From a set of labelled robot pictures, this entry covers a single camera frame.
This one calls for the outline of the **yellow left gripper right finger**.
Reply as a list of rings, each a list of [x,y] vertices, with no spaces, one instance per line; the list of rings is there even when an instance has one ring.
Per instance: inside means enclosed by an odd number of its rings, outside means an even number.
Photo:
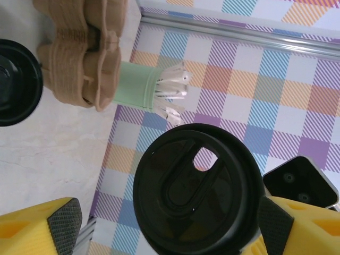
[[[339,212],[280,197],[262,197],[261,235],[246,254],[339,254]]]

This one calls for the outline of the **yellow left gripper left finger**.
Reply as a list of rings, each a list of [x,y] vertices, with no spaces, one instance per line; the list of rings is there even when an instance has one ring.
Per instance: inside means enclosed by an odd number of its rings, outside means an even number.
[[[1,215],[1,254],[72,254],[82,224],[77,198]]]

